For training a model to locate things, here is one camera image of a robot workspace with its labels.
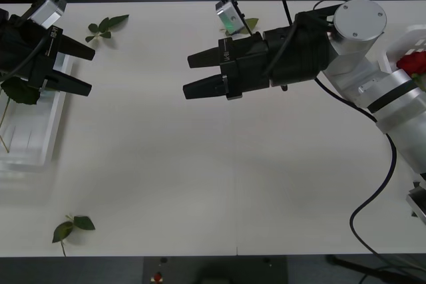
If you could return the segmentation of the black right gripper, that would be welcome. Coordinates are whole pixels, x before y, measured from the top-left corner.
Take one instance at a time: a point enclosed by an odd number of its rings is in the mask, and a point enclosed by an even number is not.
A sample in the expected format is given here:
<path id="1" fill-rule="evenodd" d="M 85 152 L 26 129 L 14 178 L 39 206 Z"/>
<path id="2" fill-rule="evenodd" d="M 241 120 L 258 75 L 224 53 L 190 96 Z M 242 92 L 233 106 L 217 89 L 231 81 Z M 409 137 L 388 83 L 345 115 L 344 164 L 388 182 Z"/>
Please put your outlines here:
<path id="1" fill-rule="evenodd" d="M 182 89 L 187 100 L 225 96 L 228 100 L 241 98 L 245 92 L 270 86 L 264 74 L 268 63 L 268 46 L 259 32 L 234 40 L 220 39 L 214 47 L 188 56 L 191 69 L 220 66 L 221 74 L 185 84 Z"/>

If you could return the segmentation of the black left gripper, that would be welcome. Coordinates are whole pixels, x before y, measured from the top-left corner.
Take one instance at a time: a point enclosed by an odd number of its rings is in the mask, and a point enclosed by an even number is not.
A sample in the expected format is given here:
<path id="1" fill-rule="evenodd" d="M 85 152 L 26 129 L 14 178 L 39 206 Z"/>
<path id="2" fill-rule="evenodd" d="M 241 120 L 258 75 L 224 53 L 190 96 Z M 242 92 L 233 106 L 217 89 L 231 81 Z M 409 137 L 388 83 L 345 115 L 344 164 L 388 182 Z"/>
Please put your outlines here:
<path id="1" fill-rule="evenodd" d="M 54 69 L 59 53 L 87 61 L 95 57 L 94 49 L 55 25 L 45 29 L 30 20 L 20 22 L 17 15 L 1 14 L 1 83 L 16 78 L 29 88 L 88 96 L 91 84 Z"/>

